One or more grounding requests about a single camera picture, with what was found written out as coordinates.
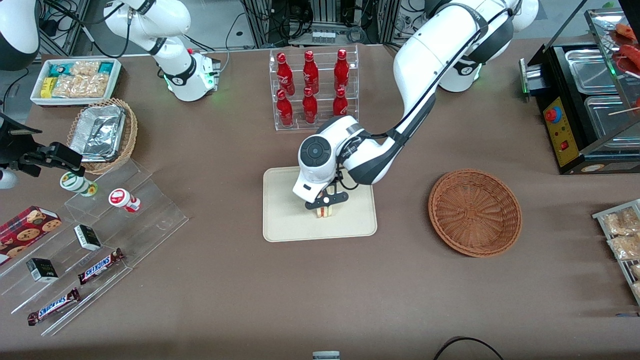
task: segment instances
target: coca-cola bottle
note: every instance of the coca-cola bottle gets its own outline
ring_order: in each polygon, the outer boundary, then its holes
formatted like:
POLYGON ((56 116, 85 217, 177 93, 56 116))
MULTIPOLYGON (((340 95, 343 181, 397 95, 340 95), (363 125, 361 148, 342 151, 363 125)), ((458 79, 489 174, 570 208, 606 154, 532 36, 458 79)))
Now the coca-cola bottle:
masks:
POLYGON ((293 107, 287 99, 287 94, 285 94, 284 90, 278 89, 278 91, 276 92, 276 96, 278 96, 276 108, 278 109, 278 117, 280 117, 282 126, 293 126, 293 107))
POLYGON ((302 107, 305 109, 305 121, 307 124, 315 124, 318 115, 318 101, 310 87, 305 88, 305 98, 302 100, 302 107))
POLYGON ((335 62, 333 68, 333 87, 336 91, 340 88, 347 88, 349 85, 349 63, 347 62, 347 51, 345 49, 338 50, 338 61, 335 62))
POLYGON ((305 87, 310 87, 314 94, 320 91, 320 77, 318 75, 318 65, 314 61, 314 52, 305 51, 305 67, 302 69, 305 77, 305 87))
POLYGON ((340 87, 335 91, 335 99, 333 100, 333 116, 347 115, 347 107, 349 103, 344 97, 344 88, 340 87))
POLYGON ((293 96, 296 93, 296 87, 293 85, 293 71, 287 63, 287 57, 284 53, 278 53, 276 55, 278 60, 278 82, 280 88, 287 92, 288 96, 293 96))

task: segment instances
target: stainless steel tray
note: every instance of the stainless steel tray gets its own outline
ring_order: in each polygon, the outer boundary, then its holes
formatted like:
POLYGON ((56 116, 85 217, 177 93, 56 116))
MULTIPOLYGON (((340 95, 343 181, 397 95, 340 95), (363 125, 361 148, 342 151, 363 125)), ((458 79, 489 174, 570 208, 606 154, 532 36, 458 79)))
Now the stainless steel tray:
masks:
MULTIPOLYGON (((612 112, 624 110, 625 106, 620 96, 591 96, 584 101, 584 105, 589 113, 591 124, 599 138, 610 134, 619 126, 629 121, 627 113, 609 115, 612 112)), ((640 147, 640 123, 627 129, 624 136, 613 138, 607 143, 607 147, 640 147)))
POLYGON ((564 56, 579 92, 586 95, 617 94, 600 50, 572 50, 564 56))

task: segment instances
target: brown tablecloth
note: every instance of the brown tablecloth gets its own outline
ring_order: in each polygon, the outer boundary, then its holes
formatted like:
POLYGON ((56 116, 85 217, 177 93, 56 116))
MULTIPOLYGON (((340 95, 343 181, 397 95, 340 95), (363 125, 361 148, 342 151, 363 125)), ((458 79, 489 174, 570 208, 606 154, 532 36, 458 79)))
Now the brown tablecloth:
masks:
MULTIPOLYGON (((557 174, 538 109, 519 95, 517 60, 540 44, 514 41, 469 91, 438 93, 374 185, 374 236, 294 243, 262 237, 262 175, 296 165, 308 135, 273 129, 268 52, 233 53, 220 90, 193 103, 167 91, 151 57, 122 58, 116 94, 138 116, 133 158, 191 220, 52 338, 2 308, 2 358, 310 359, 335 349, 345 360, 431 359, 458 335, 508 359, 633 358, 640 319, 613 315, 637 308, 590 215, 640 197, 639 177, 557 174), (431 186, 465 167, 501 178, 522 206, 522 235, 499 257, 462 256, 429 224, 431 186)), ((392 53, 359 51, 361 123, 386 131, 403 110, 392 53)), ((77 112, 34 106, 28 124, 44 130, 42 143, 64 140, 77 112)), ((0 193, 0 219, 60 207, 70 196, 61 173, 21 175, 0 193)), ((447 352, 490 358, 471 343, 447 352)))

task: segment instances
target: red switch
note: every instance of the red switch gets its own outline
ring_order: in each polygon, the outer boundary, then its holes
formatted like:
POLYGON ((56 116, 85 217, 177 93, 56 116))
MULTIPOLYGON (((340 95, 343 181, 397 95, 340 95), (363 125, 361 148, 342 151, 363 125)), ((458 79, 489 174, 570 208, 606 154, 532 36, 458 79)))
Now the red switch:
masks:
POLYGON ((545 113, 545 120, 549 122, 553 122, 555 121, 557 116, 558 116, 557 112, 553 109, 550 109, 545 113))

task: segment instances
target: empty wicker basket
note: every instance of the empty wicker basket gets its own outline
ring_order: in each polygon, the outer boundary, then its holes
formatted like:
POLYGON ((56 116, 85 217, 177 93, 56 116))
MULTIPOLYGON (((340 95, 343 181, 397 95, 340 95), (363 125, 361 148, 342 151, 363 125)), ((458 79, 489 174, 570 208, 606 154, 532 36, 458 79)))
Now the empty wicker basket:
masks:
MULTIPOLYGON (((133 113, 126 102, 120 99, 112 98, 96 102, 95 104, 91 104, 88 106, 88 108, 107 105, 118 105, 127 112, 125 126, 122 131, 122 138, 120 139, 120 154, 118 155, 116 160, 110 163, 82 163, 86 171, 90 174, 102 175, 112 168, 121 167, 131 157, 133 148, 136 146, 136 136, 138 135, 138 121, 136 120, 136 114, 133 113)), ((80 111, 78 116, 76 116, 76 120, 71 125, 71 131, 69 131, 69 135, 67 136, 67 146, 71 144, 71 139, 73 139, 74 133, 76 132, 76 126, 78 123, 78 119, 80 119, 80 114, 82 114, 82 111, 80 111)))
POLYGON ((495 176, 462 169, 442 176, 429 196, 429 218, 450 247, 476 258, 507 251, 520 236, 522 212, 495 176))

